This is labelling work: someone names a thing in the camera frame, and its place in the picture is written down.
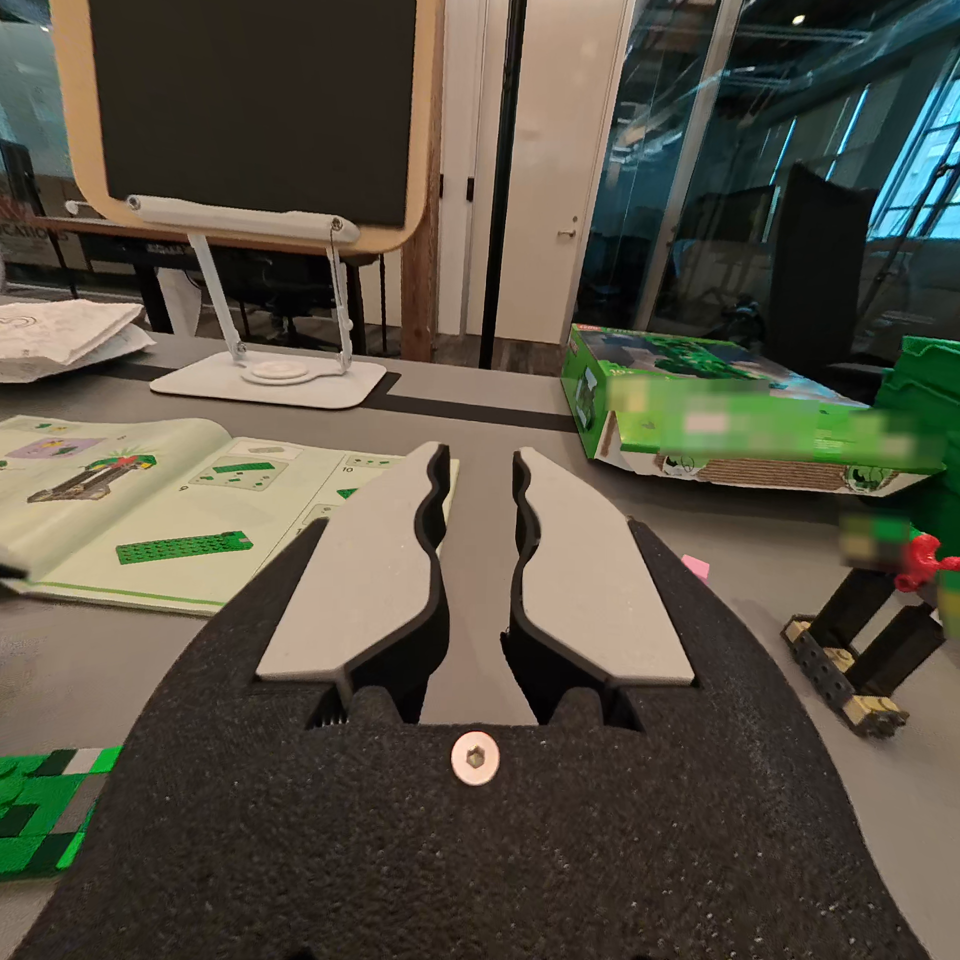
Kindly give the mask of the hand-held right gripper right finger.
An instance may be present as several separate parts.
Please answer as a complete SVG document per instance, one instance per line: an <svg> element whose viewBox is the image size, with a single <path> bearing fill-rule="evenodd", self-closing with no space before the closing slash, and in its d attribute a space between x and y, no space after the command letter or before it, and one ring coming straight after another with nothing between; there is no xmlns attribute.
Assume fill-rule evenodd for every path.
<svg viewBox="0 0 960 960"><path fill-rule="evenodd" d="M629 518L533 447L512 458L508 662L542 690L690 687L694 669Z"/></svg>

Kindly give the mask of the green plastic bin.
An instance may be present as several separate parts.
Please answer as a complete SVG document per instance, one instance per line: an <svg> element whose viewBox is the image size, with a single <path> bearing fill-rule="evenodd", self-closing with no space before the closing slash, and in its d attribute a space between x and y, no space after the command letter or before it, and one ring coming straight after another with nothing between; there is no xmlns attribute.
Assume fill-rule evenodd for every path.
<svg viewBox="0 0 960 960"><path fill-rule="evenodd" d="M959 342L906 335L884 375L874 407L915 430L940 469L893 493L888 501L915 528L940 541L940 554L959 554Z"/></svg>

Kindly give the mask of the building instruction booklet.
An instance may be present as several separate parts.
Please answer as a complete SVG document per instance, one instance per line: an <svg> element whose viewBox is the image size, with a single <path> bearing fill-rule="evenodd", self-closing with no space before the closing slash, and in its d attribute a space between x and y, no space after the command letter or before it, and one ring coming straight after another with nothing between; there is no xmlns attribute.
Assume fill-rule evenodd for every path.
<svg viewBox="0 0 960 960"><path fill-rule="evenodd" d="M402 455L234 438L203 418L2 421L17 594L211 618Z"/></svg>

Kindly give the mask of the green brick set box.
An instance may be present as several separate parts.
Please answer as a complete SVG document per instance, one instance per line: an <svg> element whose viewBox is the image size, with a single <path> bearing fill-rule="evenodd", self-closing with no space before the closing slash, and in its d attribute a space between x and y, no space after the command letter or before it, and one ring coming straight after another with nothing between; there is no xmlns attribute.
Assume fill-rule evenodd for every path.
<svg viewBox="0 0 960 960"><path fill-rule="evenodd" d="M887 498L940 470L893 413L733 342L573 323L560 381L587 459L638 476Z"/></svg>

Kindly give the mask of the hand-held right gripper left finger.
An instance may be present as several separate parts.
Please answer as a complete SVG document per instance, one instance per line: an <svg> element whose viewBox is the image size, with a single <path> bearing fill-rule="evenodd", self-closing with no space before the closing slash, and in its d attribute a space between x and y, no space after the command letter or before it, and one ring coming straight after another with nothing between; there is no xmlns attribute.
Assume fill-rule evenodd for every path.
<svg viewBox="0 0 960 960"><path fill-rule="evenodd" d="M330 516L258 664L262 682L353 674L439 601L450 449L426 442Z"/></svg>

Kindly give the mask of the black brick tower model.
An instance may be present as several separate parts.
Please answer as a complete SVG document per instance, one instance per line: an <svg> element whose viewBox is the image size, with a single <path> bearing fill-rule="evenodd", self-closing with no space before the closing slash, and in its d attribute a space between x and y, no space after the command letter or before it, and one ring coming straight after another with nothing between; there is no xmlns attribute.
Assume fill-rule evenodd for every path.
<svg viewBox="0 0 960 960"><path fill-rule="evenodd" d="M909 714L896 691L959 631L959 558L902 514L842 516L846 576L780 635L822 701L861 738L889 739Z"/></svg>

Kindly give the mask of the black easel stand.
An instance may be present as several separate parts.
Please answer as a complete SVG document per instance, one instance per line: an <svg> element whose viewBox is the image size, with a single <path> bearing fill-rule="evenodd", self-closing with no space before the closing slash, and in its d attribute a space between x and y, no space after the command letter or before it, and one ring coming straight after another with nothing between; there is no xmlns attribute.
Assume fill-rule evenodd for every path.
<svg viewBox="0 0 960 960"><path fill-rule="evenodd" d="M875 189L828 181L801 162L790 169L775 235L762 355L837 393L860 388L850 361Z"/></svg>

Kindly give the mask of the green studded brick plate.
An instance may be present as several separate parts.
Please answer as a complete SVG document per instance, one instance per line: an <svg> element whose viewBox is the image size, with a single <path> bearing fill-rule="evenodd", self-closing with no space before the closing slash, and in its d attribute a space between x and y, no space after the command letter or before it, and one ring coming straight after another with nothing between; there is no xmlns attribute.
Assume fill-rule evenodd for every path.
<svg viewBox="0 0 960 960"><path fill-rule="evenodd" d="M123 746L1 757L1 882L47 880L66 871Z"/></svg>

